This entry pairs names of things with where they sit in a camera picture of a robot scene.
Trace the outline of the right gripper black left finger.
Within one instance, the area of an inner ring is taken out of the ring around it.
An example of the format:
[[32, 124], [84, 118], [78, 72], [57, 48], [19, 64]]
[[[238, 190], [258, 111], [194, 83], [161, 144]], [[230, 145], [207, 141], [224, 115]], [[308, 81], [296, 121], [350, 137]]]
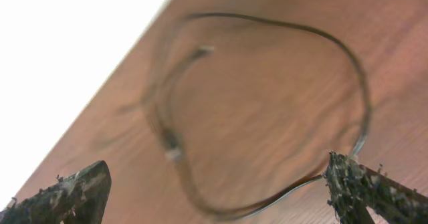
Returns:
[[1, 211], [3, 224], [101, 224], [112, 177], [105, 161], [99, 160], [57, 183]]

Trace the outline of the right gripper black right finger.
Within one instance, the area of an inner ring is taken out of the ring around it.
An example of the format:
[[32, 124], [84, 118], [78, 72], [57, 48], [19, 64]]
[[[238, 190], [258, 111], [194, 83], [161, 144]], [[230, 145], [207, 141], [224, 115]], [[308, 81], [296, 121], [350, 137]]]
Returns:
[[371, 208], [387, 223], [426, 223], [427, 197], [348, 156], [330, 153], [324, 173], [328, 204], [341, 223], [373, 223]]

